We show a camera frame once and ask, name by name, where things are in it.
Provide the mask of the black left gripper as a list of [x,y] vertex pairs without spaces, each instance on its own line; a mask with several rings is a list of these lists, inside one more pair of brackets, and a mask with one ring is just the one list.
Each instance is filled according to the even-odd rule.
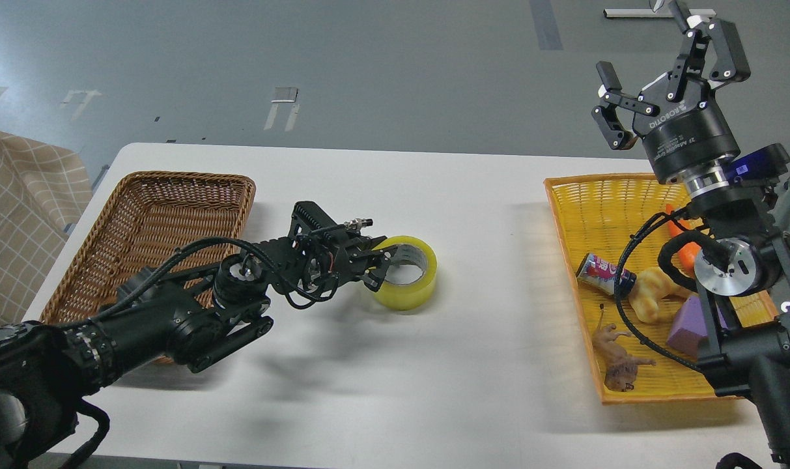
[[370,238],[351,229],[302,233],[300,287],[332,290],[361,279],[369,291],[379,291],[400,244],[397,237]]

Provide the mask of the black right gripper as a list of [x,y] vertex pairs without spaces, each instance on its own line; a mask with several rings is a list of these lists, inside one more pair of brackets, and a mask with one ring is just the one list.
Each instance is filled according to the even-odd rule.
[[[669,1],[684,36],[671,72],[645,85],[637,97],[623,92],[612,63],[595,65],[601,80],[599,104],[592,109],[612,150],[628,150],[641,139],[659,183],[669,184],[686,170],[725,163],[741,150],[713,90],[745,82],[752,75],[736,24],[693,14],[683,1]],[[632,130],[619,109],[634,114]]]

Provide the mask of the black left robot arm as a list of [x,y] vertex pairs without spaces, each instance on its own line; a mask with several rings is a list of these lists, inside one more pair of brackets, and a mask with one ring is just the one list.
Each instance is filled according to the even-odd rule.
[[257,244],[202,238],[138,273],[93,317],[0,326],[0,468],[25,468],[84,415],[98,426],[64,463],[78,467],[111,425],[88,395],[160,356],[198,373],[261,338],[274,323],[267,288],[294,309],[329,300],[350,282],[379,291],[399,253],[384,242],[353,225]]

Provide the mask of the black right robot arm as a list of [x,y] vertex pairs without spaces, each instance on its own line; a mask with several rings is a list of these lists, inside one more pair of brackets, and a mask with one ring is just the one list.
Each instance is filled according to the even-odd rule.
[[[736,25],[681,1],[651,2],[653,12],[663,8],[683,35],[669,71],[632,96],[611,63],[597,63],[592,115],[607,145],[642,143],[657,181],[686,191],[684,207],[654,214],[630,238],[613,279],[616,309],[641,344],[702,374],[717,397],[752,403],[773,463],[790,468],[790,233],[770,213],[790,158],[779,143],[743,156],[717,104],[717,89],[751,75]],[[666,241],[657,263],[701,303],[705,333],[694,362],[639,332],[621,305],[632,252],[663,223],[683,219],[701,225]]]

